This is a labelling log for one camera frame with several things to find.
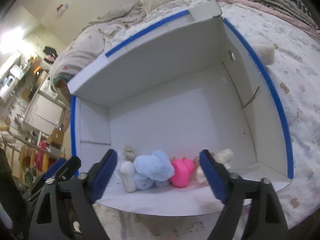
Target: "cabinet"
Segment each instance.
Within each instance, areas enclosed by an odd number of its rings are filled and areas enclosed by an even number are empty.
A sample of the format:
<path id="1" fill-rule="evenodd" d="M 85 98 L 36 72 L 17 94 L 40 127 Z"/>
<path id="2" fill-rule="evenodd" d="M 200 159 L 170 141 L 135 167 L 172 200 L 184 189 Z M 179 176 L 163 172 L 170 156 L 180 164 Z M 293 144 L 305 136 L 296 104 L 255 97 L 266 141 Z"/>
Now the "cabinet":
<path id="1" fill-rule="evenodd" d="M 25 122 L 49 135 L 60 121 L 61 112 L 62 107 L 37 94 Z"/>

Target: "bright pink plush toy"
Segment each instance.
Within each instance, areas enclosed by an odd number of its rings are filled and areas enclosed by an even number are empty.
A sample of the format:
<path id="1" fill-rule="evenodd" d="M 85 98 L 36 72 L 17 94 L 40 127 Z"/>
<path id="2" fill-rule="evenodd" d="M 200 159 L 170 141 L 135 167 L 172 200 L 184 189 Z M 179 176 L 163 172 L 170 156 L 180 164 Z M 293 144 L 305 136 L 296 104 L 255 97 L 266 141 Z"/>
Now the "bright pink plush toy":
<path id="1" fill-rule="evenodd" d="M 193 161 L 183 158 L 182 160 L 172 160 L 174 175 L 170 178 L 171 182 L 177 187 L 185 187 L 189 184 L 189 176 L 195 169 Z"/>

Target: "open box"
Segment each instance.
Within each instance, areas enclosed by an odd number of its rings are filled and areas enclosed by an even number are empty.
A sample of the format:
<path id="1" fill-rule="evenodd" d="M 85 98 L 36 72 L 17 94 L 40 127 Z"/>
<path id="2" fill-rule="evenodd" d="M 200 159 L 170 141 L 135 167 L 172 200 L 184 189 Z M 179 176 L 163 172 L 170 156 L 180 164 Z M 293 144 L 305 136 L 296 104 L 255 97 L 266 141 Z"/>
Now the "open box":
<path id="1" fill-rule="evenodd" d="M 279 96 L 261 61 L 211 1 L 151 25 L 100 55 L 69 83 L 72 154 L 79 172 L 109 148 L 162 150 L 193 160 L 231 148 L 231 171 L 269 178 L 276 191 L 293 178 L 292 146 Z M 127 193 L 114 175 L 101 200 L 119 210 L 163 216 L 221 211 L 196 181 Z"/>

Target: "white bed sheet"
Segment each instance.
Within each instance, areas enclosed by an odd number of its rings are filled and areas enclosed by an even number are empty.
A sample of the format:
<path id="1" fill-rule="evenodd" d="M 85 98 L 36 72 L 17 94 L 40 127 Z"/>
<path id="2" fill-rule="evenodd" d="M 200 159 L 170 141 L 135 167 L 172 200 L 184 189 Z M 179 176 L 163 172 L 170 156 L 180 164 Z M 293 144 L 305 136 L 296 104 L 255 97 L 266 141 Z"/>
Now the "white bed sheet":
<path id="1" fill-rule="evenodd" d="M 276 49 L 275 63 L 267 68 L 288 119 L 294 157 L 294 179 L 278 196 L 292 228 L 320 205 L 320 44 L 275 16 L 239 4 L 220 6 L 223 17 L 249 43 L 264 39 Z M 150 22 L 165 15 L 160 12 Z M 154 217 L 100 204 L 94 208 L 111 239 L 206 239 L 219 215 Z M 234 239 L 241 238 L 248 211 L 248 207 L 243 208 Z"/>

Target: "metal bolt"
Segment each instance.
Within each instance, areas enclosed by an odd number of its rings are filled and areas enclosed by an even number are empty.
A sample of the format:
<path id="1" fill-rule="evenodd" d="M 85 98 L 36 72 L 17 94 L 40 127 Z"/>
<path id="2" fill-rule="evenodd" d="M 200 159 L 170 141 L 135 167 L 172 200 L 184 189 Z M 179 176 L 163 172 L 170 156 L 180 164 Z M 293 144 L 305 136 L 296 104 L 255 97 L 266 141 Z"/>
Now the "metal bolt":
<path id="1" fill-rule="evenodd" d="M 238 179 L 238 178 L 239 178 L 239 174 L 238 174 L 238 173 L 235 173 L 235 172 L 232 172 L 232 173 L 230 173 L 230 178 L 232 178 L 232 179 Z"/>
<path id="2" fill-rule="evenodd" d="M 87 178 L 87 174 L 85 172 L 82 172 L 78 175 L 78 179 L 85 179 Z"/>
<path id="3" fill-rule="evenodd" d="M 48 179 L 46 179 L 46 180 L 45 180 L 45 183 L 46 183 L 46 184 L 52 184 L 52 183 L 54 183 L 54 178 L 48 178 Z"/>
<path id="4" fill-rule="evenodd" d="M 270 183 L 271 183 L 270 179 L 267 179 L 267 178 L 263 178 L 263 179 L 262 179 L 262 182 L 263 182 L 264 184 L 270 184 Z"/>

